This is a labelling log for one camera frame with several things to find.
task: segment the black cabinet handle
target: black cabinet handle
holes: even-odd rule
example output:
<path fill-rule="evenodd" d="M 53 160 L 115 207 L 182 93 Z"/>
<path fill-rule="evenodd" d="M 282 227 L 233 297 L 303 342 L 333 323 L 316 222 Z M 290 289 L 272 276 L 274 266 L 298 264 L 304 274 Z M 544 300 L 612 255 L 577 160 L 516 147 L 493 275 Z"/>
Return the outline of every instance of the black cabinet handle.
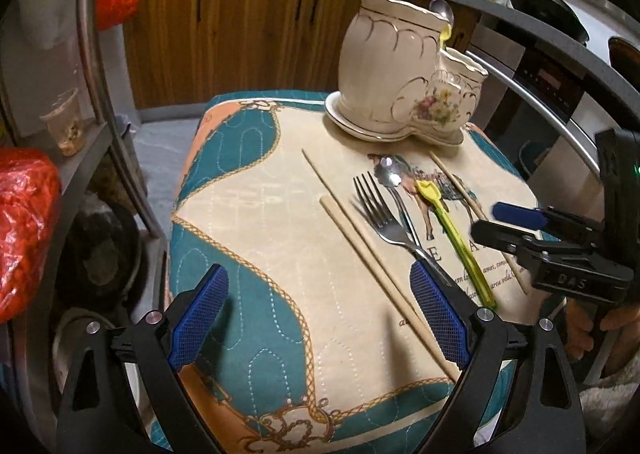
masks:
<path fill-rule="evenodd" d="M 319 1 L 319 0 L 314 0 L 314 5 L 313 5 L 313 7 L 311 8 L 311 18 L 309 19 L 309 24 L 310 24 L 311 26 L 313 26 L 313 24 L 314 24 L 314 23 L 315 23 L 315 21 L 316 21 L 316 9 L 318 8 L 318 1 Z"/>
<path fill-rule="evenodd" d="M 298 0 L 298 4 L 296 5 L 296 21 L 300 18 L 300 6 L 302 6 L 302 0 Z"/>
<path fill-rule="evenodd" d="M 196 19 L 198 22 L 202 20 L 202 0 L 198 0 L 198 5 L 196 8 Z"/>

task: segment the green spoon handle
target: green spoon handle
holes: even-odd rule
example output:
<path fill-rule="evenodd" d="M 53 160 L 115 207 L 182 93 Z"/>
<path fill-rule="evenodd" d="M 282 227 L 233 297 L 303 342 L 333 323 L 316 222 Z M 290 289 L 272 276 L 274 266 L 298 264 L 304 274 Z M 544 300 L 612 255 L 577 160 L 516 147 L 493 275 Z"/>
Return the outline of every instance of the green spoon handle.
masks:
<path fill-rule="evenodd" d="M 478 265 L 476 258 L 471 253 L 469 247 L 466 246 L 466 243 L 462 240 L 462 237 L 460 236 L 456 225 L 451 220 L 449 213 L 445 210 L 441 201 L 433 203 L 433 207 L 440 224 L 444 227 L 453 247 L 456 249 L 458 256 L 462 260 L 462 264 L 464 264 L 469 273 L 469 277 L 478 292 L 478 297 L 480 298 L 482 306 L 495 310 L 498 303 L 495 300 L 494 294 L 492 293 L 491 288 L 489 288 L 489 284 L 484 278 L 484 274 L 482 273 L 482 269 Z"/>

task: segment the tile floor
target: tile floor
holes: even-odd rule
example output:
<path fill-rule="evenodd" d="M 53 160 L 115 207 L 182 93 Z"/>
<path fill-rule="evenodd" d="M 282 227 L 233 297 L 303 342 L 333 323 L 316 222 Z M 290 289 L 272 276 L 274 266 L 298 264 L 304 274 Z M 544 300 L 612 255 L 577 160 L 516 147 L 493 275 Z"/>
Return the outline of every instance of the tile floor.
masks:
<path fill-rule="evenodd" d="M 136 154 L 146 179 L 148 199 L 167 238 L 184 160 L 198 120 L 169 120 L 142 125 L 134 138 Z"/>

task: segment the metal bolt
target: metal bolt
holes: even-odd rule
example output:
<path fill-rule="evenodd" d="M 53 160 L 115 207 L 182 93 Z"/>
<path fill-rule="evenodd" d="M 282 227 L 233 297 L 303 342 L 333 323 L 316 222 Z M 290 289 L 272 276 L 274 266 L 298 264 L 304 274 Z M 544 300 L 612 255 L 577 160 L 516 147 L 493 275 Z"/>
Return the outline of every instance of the metal bolt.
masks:
<path fill-rule="evenodd" d="M 96 322 L 95 320 L 93 322 L 89 322 L 86 326 L 86 332 L 90 333 L 91 335 L 97 332 L 98 329 L 100 329 L 100 323 Z"/>
<path fill-rule="evenodd" d="M 159 311 L 150 311 L 145 316 L 147 324 L 158 324 L 162 320 L 162 313 Z"/>
<path fill-rule="evenodd" d="M 485 322 L 489 322 L 494 319 L 494 312 L 488 308 L 480 308 L 476 312 L 476 315 L 478 315 L 480 320 L 484 320 Z"/>
<path fill-rule="evenodd" d="M 554 323 L 551 322 L 551 320 L 546 319 L 546 318 L 542 318 L 538 321 L 538 324 L 540 324 L 540 327 L 544 330 L 544 331 L 551 331 L 554 328 Z"/>

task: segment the beige fabric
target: beige fabric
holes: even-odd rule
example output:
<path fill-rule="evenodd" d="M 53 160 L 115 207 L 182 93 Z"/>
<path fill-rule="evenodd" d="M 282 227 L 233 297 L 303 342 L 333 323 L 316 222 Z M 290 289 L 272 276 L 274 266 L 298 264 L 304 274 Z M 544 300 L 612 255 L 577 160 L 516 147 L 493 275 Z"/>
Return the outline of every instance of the beige fabric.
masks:
<path fill-rule="evenodd" d="M 301 153 L 304 147 L 328 171 L 340 195 L 353 198 L 351 178 L 372 170 L 367 153 L 401 154 L 428 174 L 434 172 L 424 144 L 368 144 L 344 134 L 321 113 L 275 109 L 280 126 L 276 149 L 256 166 L 196 192 L 176 215 L 265 272 L 295 301 L 310 332 L 316 400 L 328 398 L 332 408 L 354 409 L 408 384 L 444 377 L 320 206 L 326 190 Z M 468 134 L 459 153 L 443 160 L 485 211 L 498 200 L 535 206 L 527 186 L 493 163 Z M 423 245 L 435 246 L 444 268 L 461 277 L 462 264 L 434 214 L 434 240 L 427 241 L 420 210 L 402 195 Z M 465 208 L 459 201 L 448 206 L 461 233 L 468 235 Z M 380 255 L 406 282 L 405 294 L 412 300 L 411 256 L 376 239 Z M 482 249 L 475 256 L 481 268 L 488 268 L 489 284 L 498 285 L 498 313 L 506 320 L 534 322 L 540 293 L 532 290 L 527 300 L 499 252 Z M 468 280 L 462 286 L 472 292 Z"/>

